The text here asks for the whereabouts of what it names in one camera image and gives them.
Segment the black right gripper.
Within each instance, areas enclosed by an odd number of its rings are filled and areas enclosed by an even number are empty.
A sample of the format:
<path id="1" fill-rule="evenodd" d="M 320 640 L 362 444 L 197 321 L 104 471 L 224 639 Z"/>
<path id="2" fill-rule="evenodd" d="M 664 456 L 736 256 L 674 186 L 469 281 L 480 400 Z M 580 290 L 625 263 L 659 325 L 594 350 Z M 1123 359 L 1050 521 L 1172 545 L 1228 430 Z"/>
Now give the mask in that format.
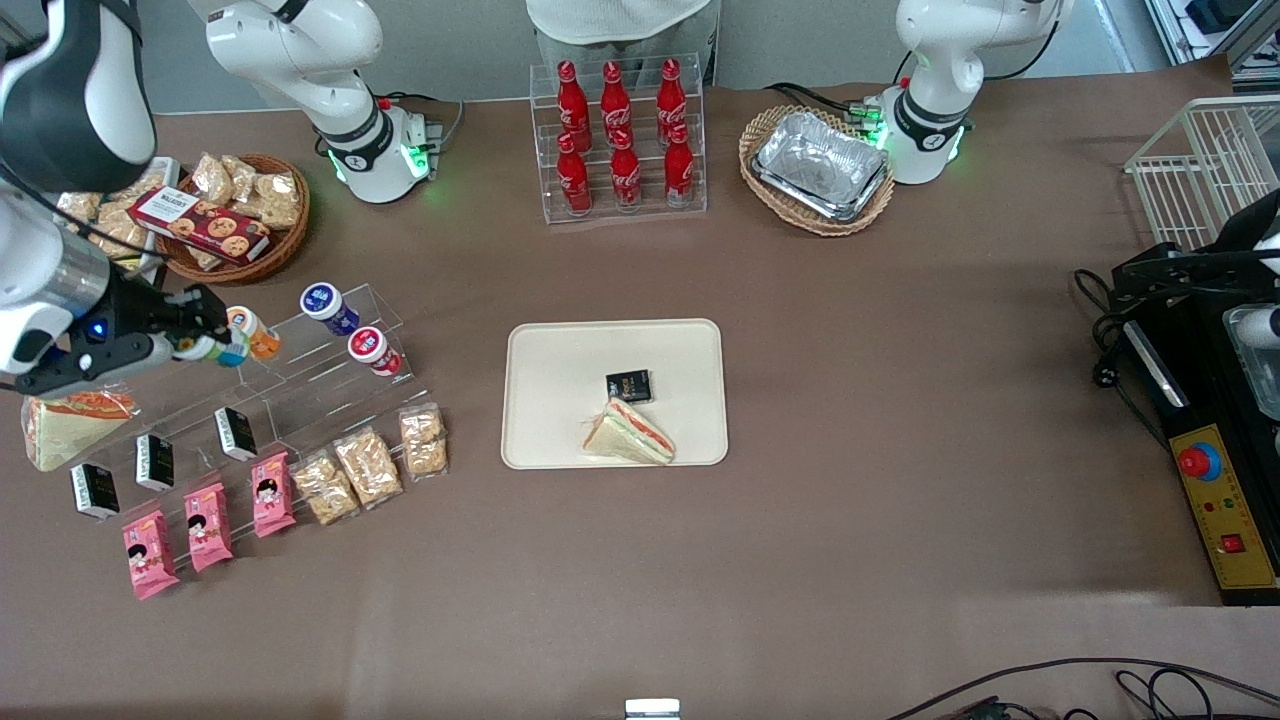
<path id="1" fill-rule="evenodd" d="M 230 338 L 227 305 L 206 284 L 165 292 L 111 269 L 82 316 L 47 302 L 14 311 L 14 391 L 60 398 L 164 363 L 204 359 L 204 338 Z"/>

